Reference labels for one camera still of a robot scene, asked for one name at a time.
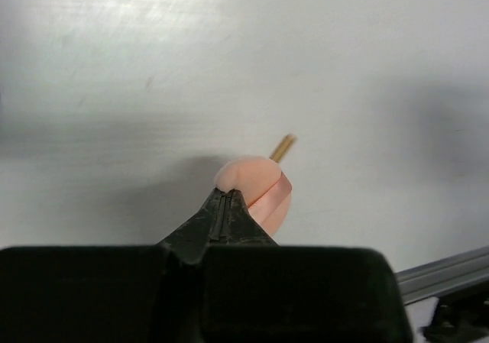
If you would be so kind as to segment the pink round puff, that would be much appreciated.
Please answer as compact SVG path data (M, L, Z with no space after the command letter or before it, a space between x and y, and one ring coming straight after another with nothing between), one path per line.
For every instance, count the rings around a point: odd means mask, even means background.
M265 157L233 160L217 173L215 187L227 193L238 190L254 221L272 236L289 211L292 185L280 165Z

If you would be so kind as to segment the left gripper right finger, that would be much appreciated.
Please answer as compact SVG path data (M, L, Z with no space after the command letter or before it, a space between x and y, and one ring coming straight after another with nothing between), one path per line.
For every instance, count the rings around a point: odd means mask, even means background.
M212 244L200 262L206 342L411 342L396 276L369 248Z

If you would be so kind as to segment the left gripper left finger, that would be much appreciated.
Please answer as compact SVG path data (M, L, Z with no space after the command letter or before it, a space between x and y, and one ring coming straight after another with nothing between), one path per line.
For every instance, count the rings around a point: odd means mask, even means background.
M3 249L1 340L174 341L199 298L198 265L224 214L225 194L213 190L156 244Z

